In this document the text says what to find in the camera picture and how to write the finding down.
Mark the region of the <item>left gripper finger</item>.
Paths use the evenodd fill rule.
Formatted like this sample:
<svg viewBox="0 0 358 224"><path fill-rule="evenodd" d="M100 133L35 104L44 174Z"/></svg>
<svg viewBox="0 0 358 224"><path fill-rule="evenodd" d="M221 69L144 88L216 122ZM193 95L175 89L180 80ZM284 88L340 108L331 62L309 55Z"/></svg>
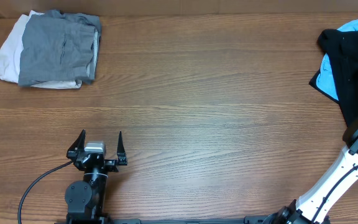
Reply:
<svg viewBox="0 0 358 224"><path fill-rule="evenodd" d="M118 143L117 143L117 157L119 160L124 160L126 158L126 152L124 149L121 131L119 132L119 139L118 139Z"/></svg>
<svg viewBox="0 0 358 224"><path fill-rule="evenodd" d="M85 145L85 137L86 137L86 131L83 129L80 135L75 140L75 142L68 148L68 151L75 151L75 150L82 151Z"/></svg>

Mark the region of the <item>black polo shirt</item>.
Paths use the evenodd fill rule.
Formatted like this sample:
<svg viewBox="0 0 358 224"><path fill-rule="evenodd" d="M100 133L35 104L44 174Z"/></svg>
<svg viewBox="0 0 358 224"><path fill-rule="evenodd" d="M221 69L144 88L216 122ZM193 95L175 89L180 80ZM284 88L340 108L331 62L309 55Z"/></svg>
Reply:
<svg viewBox="0 0 358 224"><path fill-rule="evenodd" d="M328 55L337 103L347 125L358 117L358 31L325 29L317 40Z"/></svg>

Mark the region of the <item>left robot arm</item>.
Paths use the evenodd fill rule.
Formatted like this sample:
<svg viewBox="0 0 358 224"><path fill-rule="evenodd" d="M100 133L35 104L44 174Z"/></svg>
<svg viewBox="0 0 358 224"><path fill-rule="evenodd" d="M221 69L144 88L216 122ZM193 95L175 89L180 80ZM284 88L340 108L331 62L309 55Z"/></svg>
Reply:
<svg viewBox="0 0 358 224"><path fill-rule="evenodd" d="M117 158L106 158L106 146L102 141L85 141L86 131L82 131L67 150L67 158L80 171L83 179L70 184L65 191L68 205L67 223L113 223L112 218L103 212L108 174L118 172L120 166L127 165L122 134L119 134Z"/></svg>

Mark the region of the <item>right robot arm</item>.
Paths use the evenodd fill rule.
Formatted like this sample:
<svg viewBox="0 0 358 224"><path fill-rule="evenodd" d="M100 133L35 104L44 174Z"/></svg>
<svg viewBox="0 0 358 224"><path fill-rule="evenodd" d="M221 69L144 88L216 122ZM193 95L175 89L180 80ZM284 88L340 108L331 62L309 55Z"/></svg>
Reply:
<svg viewBox="0 0 358 224"><path fill-rule="evenodd" d="M358 55L342 58L325 55L317 84L325 82L327 77L340 81L336 90L347 124L342 137L346 146L317 183L276 213L271 223L323 223L330 208L358 180Z"/></svg>

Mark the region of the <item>light blue shirt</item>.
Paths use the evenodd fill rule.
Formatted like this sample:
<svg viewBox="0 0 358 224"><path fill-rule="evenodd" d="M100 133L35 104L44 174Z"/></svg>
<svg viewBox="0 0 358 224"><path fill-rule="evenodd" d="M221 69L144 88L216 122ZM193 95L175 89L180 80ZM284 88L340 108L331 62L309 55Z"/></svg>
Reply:
<svg viewBox="0 0 358 224"><path fill-rule="evenodd" d="M342 25L338 28L338 30L341 32L358 31L358 19ZM333 72L329 56L327 54L324 55L319 70L310 80L309 84L329 99L333 100L337 104L339 103L334 84Z"/></svg>

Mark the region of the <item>grey folded garment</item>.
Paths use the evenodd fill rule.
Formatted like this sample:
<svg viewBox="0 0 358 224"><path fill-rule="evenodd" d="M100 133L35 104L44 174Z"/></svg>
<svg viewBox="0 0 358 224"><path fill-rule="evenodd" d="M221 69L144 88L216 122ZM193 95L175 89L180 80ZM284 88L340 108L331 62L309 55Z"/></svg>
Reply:
<svg viewBox="0 0 358 224"><path fill-rule="evenodd" d="M101 21L83 13L49 10L30 16L22 36L19 86L95 80Z"/></svg>

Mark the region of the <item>white folded garment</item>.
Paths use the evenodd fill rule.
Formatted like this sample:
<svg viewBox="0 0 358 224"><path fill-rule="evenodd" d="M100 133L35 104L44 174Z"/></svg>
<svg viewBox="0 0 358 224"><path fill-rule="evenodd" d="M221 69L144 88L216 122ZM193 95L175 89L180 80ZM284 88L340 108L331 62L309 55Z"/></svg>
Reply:
<svg viewBox="0 0 358 224"><path fill-rule="evenodd" d="M0 79L7 82L18 83L19 81L19 72L20 72L20 59L21 52L23 51L22 36L25 31L25 27L32 16L42 16L44 13L31 11L28 16L21 15L18 21L15 23L11 33L8 38L3 43L0 48ZM95 25L96 30L99 34L101 33L101 23L100 17L91 16L86 14L74 14L74 17L78 17L79 20L82 20L80 17L84 17L89 20L91 25ZM65 45L62 48L61 60L63 62L64 56L72 55L72 58L78 58L74 55L80 55L80 52L74 50L74 42L68 40L68 34L66 35ZM74 59L64 59L67 63L74 62ZM70 80L70 81L48 81L32 85L32 87L37 88L49 88L49 89L77 89L80 88L82 84L81 80Z"/></svg>

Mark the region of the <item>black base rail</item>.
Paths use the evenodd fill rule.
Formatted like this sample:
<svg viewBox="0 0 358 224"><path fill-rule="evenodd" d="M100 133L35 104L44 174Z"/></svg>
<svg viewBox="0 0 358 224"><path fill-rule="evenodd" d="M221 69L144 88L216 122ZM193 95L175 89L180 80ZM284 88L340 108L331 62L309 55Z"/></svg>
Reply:
<svg viewBox="0 0 358 224"><path fill-rule="evenodd" d="M57 222L56 224L263 224L271 223L274 215L246 216L244 218L212 218L212 219L187 219L187 220L140 220L102 218L100 220L73 220Z"/></svg>

